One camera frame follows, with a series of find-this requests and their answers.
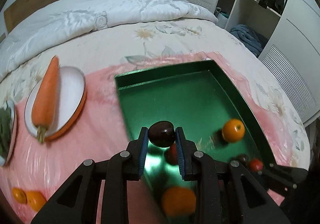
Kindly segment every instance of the tray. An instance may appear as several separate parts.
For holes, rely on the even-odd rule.
[[[229,162],[245,153],[265,165],[275,163],[248,104],[213,60],[128,72],[115,76],[115,81],[130,140],[138,138],[141,127],[168,120],[183,127],[186,138],[216,160]],[[246,133],[242,141],[226,144],[219,133],[231,118],[241,119]],[[182,180],[178,166],[165,161],[166,150],[149,142],[145,163],[144,177],[158,203],[168,187],[195,187]]]

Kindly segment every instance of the carrot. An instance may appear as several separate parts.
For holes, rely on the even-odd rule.
[[[37,139],[44,141],[44,135],[53,123],[58,99],[59,59],[54,56],[44,74],[31,111],[33,125],[37,128]]]

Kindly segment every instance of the plate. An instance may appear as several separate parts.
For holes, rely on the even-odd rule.
[[[14,143],[16,141],[16,134],[17,134],[17,115],[15,112],[14,103],[12,101],[6,101],[4,105],[1,108],[10,108],[11,109],[11,120],[10,120],[10,132],[11,132],[11,138],[10,138],[10,145],[9,145],[9,152],[6,158],[0,159],[0,166],[6,165],[13,153]]]
[[[52,140],[65,133],[79,116],[86,99],[83,72],[70,66],[59,68],[60,82],[57,108],[52,126],[45,133],[45,140]],[[37,128],[31,120],[31,111],[42,80],[30,92],[24,111],[26,128],[30,135],[37,137]]]

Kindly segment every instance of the white blanket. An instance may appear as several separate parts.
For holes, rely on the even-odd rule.
[[[76,36],[121,24],[178,18],[218,21],[207,9],[186,0],[59,0],[30,15],[4,40],[0,82],[32,57]]]

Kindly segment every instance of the bed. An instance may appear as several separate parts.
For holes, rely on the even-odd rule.
[[[36,212],[14,201],[12,187],[39,190],[48,199],[85,159],[107,160],[126,148],[113,76],[141,68],[215,60],[249,104],[277,163],[309,167],[308,137],[289,98],[203,7],[185,0],[17,0],[6,10],[5,22],[10,34],[0,48],[0,102],[15,102],[18,134],[11,161],[0,169],[0,188],[24,223]],[[88,94],[70,131],[41,145],[26,130],[24,108],[54,55],[61,66],[84,72]],[[198,149],[208,148],[200,142]],[[128,184],[128,204],[130,223],[164,221],[141,181]]]

